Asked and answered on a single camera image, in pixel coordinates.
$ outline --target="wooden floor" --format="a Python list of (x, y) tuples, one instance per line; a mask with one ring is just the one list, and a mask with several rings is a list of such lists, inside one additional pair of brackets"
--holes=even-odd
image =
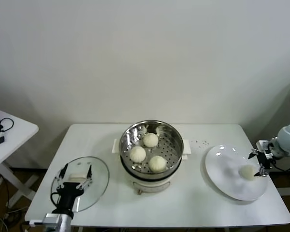
[[(28, 172), (16, 172), (15, 175), (22, 181), (25, 182), (32, 174), (37, 174), (37, 173), (28, 173)], [(32, 186), (33, 190), (37, 190), (39, 187), (40, 182), (43, 179), (44, 174), (37, 174), (40, 178), (38, 181), (36, 181), (36, 183)], [(279, 177), (273, 177), (273, 182), (275, 183), (275, 185), (277, 187), (290, 187), (290, 178), (287, 176), (279, 176)], [(14, 186), (12, 186), (10, 183), (8, 183), (8, 190), (10, 193), (10, 197), (16, 192), (16, 188)], [(5, 182), (3, 182), (0, 185), (0, 218), (3, 217), (3, 215), (6, 213), (6, 207), (5, 207), (5, 203), (8, 199), (7, 196), (7, 189), (6, 189), (6, 185)], [(290, 196), (289, 197), (283, 197), (283, 200), (286, 204), (286, 206), (288, 207), (289, 211), (290, 211)], [(22, 197), (17, 204), (13, 207), (13, 209), (16, 208), (23, 208), (26, 206), (30, 205), (30, 201), (24, 197)], [(9, 232), (20, 232), (20, 228), (19, 228), (19, 224), (21, 222), (24, 221), (24, 216), (25, 213), (23, 213), (23, 216), (21, 218), (21, 221), (8, 229)], [(1, 224), (0, 224), (0, 232), (5, 232), (5, 229), (2, 228), (1, 229)], [(42, 228), (31, 228), (30, 232), (42, 232), (43, 229)], [(103, 232), (103, 231), (108, 231), (108, 232), (119, 232), (121, 231), (120, 229), (108, 229), (108, 228), (84, 228), (83, 230), (84, 232)], [(166, 231), (171, 231), (171, 232), (186, 232), (187, 229), (159, 229), (159, 230), (154, 230), (154, 229), (127, 229), (126, 232), (166, 232)], [(194, 232), (194, 231), (198, 231), (198, 232), (222, 232), (224, 231), (223, 229), (189, 229), (189, 232)], [(232, 228), (230, 229), (231, 232), (236, 232), (238, 231), (238, 228)], [(260, 232), (290, 232), (290, 224), (289, 225), (284, 225), (284, 226), (271, 226), (271, 227), (267, 227), (267, 228), (262, 228), (259, 230)]]

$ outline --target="small white table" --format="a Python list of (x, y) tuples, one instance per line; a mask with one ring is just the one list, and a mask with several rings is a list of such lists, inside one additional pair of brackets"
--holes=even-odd
[(112, 154), (114, 139), (129, 125), (75, 124), (70, 126), (26, 213), (25, 220), (43, 219), (54, 206), (50, 201), (53, 178), (65, 163), (96, 156), (110, 169), (105, 194), (89, 209), (75, 213), (73, 226), (86, 227), (242, 227), (290, 223), (290, 213), (267, 177), (266, 193), (254, 202), (232, 199), (210, 181), (204, 169), (207, 151), (229, 144), (247, 152), (252, 146), (239, 125), (174, 125), (189, 139), (191, 155), (183, 160), (171, 185), (159, 193), (137, 195), (125, 178), (119, 155)]
[[(0, 119), (3, 119), (5, 117), (11, 118), (14, 121), (14, 126), (10, 130), (5, 132), (5, 142), (0, 144), (0, 174), (11, 184), (13, 184), (17, 189), (19, 189), (19, 191), (9, 200), (8, 206), (11, 208), (21, 198), (21, 196), (25, 196), (30, 200), (33, 199), (35, 191), (29, 189), (29, 187), (38, 179), (38, 176), (31, 176), (29, 180), (25, 184), (23, 184), (2, 162), (5, 161), (28, 139), (30, 139), (36, 132), (38, 132), (39, 128), (35, 124), (0, 111)], [(2, 125), (4, 126), (3, 129), (9, 128), (11, 124), (12, 123), (10, 120), (4, 120), (2, 122)]]

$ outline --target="glass lid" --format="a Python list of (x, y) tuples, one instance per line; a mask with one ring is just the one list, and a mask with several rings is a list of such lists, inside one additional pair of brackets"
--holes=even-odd
[(58, 171), (53, 180), (51, 193), (53, 201), (58, 203), (56, 194), (59, 185), (64, 182), (85, 183), (83, 195), (76, 197), (73, 212), (80, 212), (93, 206), (106, 191), (110, 178), (110, 172), (106, 163), (97, 157), (81, 157), (67, 163)]

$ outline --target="white plate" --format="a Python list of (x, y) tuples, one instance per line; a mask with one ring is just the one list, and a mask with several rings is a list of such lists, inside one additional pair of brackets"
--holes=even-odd
[(228, 145), (213, 147), (206, 155), (205, 167), (214, 184), (225, 194), (242, 201), (254, 201), (267, 188), (268, 177), (247, 180), (239, 175), (244, 165), (253, 165), (256, 172), (259, 165), (254, 159), (248, 160), (248, 153)]

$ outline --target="steamed bun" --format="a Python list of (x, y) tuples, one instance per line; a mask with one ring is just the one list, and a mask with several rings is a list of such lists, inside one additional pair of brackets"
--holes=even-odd
[(154, 156), (149, 161), (149, 168), (152, 172), (163, 172), (166, 169), (166, 160), (161, 156)]
[(142, 162), (143, 160), (145, 160), (145, 157), (146, 157), (146, 151), (141, 146), (135, 146), (130, 151), (130, 159), (134, 163)]
[(245, 165), (245, 166), (241, 167), (238, 172), (241, 175), (241, 177), (243, 177), (247, 180), (254, 180), (256, 178), (254, 176), (254, 174), (257, 173), (257, 170), (252, 165)]
[(154, 133), (148, 133), (144, 136), (143, 142), (147, 147), (155, 147), (158, 145), (159, 138)]

